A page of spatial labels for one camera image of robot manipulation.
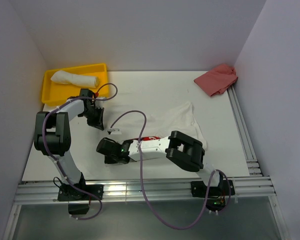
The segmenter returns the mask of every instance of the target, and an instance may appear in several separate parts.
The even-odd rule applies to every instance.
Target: red towel
[[[211,97],[223,94],[237,79],[236,69],[223,63],[196,78],[194,82]]]

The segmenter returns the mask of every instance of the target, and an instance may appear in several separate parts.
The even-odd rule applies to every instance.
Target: rolled white towel
[[[85,76],[59,70],[53,74],[51,81],[57,84],[73,84],[78,87],[95,88],[99,84],[98,77]]]

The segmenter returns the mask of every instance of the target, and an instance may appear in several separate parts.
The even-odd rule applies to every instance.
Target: gray floor
[[[144,202],[105,203],[99,216],[91,220],[70,219],[66,205],[27,205],[21,209],[14,240],[278,240],[269,200],[240,198],[231,201],[219,216],[203,215],[189,230],[173,230],[151,213]],[[152,203],[172,224],[190,224],[202,207],[202,199]]]

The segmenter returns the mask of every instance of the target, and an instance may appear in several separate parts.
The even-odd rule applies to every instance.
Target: plastic container
[[[75,66],[60,69],[47,70],[43,78],[42,97],[41,101],[49,106],[58,106],[64,104],[69,97],[78,96],[82,87],[72,84],[64,85],[51,81],[53,74],[59,70],[66,71],[71,74],[96,76],[99,80],[99,85],[96,88],[89,88],[96,92],[103,84],[108,82],[107,66],[105,63]],[[104,86],[99,97],[109,97],[109,86]]]

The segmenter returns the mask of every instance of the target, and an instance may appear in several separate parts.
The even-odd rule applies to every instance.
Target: white cloth
[[[73,84],[83,88],[95,88],[99,84],[96,76],[86,76],[59,70],[53,74],[51,81],[57,84]]]
[[[118,117],[104,116],[104,122],[113,123]],[[164,138],[170,136],[172,131],[180,131],[194,139],[202,142],[203,148],[207,149],[207,141],[201,133],[200,127],[193,114],[193,105],[190,101],[184,104],[167,109],[163,115],[147,115],[147,123],[142,137],[157,136]],[[139,136],[143,126],[144,118],[139,113],[131,113],[123,116],[113,128],[119,128],[122,135],[108,135],[111,139],[122,142],[127,139],[135,139]]]

